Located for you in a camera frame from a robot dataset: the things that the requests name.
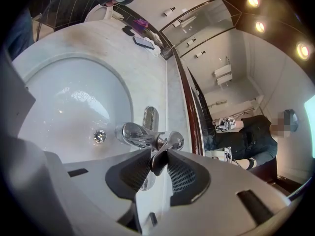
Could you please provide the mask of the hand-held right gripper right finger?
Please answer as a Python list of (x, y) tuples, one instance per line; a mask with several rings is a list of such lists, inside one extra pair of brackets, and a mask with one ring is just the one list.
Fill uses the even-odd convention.
[(258, 227), (290, 200), (252, 173), (192, 153), (167, 152), (169, 227)]

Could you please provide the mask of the large wall mirror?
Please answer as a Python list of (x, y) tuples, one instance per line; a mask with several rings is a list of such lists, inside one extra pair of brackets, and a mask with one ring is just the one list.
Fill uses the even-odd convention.
[(201, 33), (177, 47), (196, 84), (206, 119), (263, 115), (275, 120), (294, 110), (298, 127), (278, 141), (274, 161), (258, 174), (286, 194), (296, 195), (315, 179), (315, 84), (283, 51), (257, 36), (227, 30), (201, 43)]

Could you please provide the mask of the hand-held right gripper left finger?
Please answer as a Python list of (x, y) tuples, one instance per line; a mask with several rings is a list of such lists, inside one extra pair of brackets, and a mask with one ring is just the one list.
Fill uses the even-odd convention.
[(149, 149), (73, 163), (62, 163), (52, 152), (45, 155), (65, 183), (115, 222), (129, 221), (137, 215), (136, 194), (150, 171)]

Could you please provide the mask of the white sink basin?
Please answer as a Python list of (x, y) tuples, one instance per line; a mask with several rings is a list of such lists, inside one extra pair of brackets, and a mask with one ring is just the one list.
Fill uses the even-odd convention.
[[(104, 65), (84, 58), (55, 61), (26, 83), (35, 103), (19, 138), (58, 155), (63, 163), (103, 159), (129, 152), (115, 128), (132, 120), (129, 94)], [(107, 138), (96, 143), (102, 129)]]

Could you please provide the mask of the white folded hand towel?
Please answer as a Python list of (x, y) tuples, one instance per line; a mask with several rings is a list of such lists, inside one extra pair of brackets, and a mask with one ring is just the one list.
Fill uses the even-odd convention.
[(160, 53), (161, 53), (161, 50), (164, 48), (164, 45), (160, 39), (160, 37), (150, 31), (150, 30), (146, 30), (145, 33), (144, 33), (144, 39), (151, 42), (154, 46), (154, 49), (151, 50), (149, 49), (149, 52), (154, 56), (154, 57), (157, 57)]

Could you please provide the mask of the white toilet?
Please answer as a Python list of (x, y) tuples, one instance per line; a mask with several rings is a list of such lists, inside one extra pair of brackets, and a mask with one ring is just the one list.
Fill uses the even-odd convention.
[(123, 20), (124, 16), (114, 10), (114, 7), (106, 7), (100, 4), (96, 5), (85, 17), (84, 23), (103, 20)]

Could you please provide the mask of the person's blue jeans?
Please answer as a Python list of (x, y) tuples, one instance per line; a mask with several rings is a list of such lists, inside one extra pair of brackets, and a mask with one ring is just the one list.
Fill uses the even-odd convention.
[(11, 60), (14, 60), (33, 43), (32, 17), (30, 10), (26, 8), (14, 22), (6, 37), (4, 45)]

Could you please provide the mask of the purple packets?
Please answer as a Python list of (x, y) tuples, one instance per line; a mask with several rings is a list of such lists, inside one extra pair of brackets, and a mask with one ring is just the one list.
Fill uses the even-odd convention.
[(137, 31), (143, 31), (148, 27), (149, 23), (143, 19), (135, 19), (132, 21), (132, 27)]

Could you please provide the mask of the angled side mirror panel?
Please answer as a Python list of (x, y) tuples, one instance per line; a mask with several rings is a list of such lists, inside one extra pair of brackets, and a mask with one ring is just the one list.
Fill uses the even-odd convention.
[(211, 0), (176, 19), (161, 32), (183, 56), (211, 38), (235, 27), (241, 11), (226, 0)]

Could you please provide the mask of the dark smartphone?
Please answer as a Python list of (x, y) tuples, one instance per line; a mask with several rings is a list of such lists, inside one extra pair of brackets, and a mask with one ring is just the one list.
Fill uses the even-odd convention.
[(134, 36), (133, 37), (133, 41), (138, 46), (141, 46), (141, 47), (144, 47), (144, 48), (148, 48), (150, 50), (154, 50), (155, 49), (153, 43), (151, 43), (150, 41), (145, 40), (143, 38), (139, 38), (139, 37), (135, 37)]

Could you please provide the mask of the chrome sink drain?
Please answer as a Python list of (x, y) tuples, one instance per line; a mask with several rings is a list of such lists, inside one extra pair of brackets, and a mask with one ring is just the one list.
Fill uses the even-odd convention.
[(99, 129), (96, 130), (93, 134), (93, 139), (96, 143), (103, 143), (107, 138), (107, 134), (104, 130)]

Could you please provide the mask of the chrome faucet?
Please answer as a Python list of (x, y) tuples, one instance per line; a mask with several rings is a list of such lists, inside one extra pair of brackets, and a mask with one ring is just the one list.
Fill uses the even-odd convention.
[(125, 144), (150, 149), (148, 168), (155, 176), (160, 176), (166, 163), (163, 153), (167, 150), (181, 150), (184, 138), (177, 131), (158, 131), (159, 114), (156, 108), (148, 106), (144, 112), (143, 125), (126, 122), (115, 129), (116, 138)]

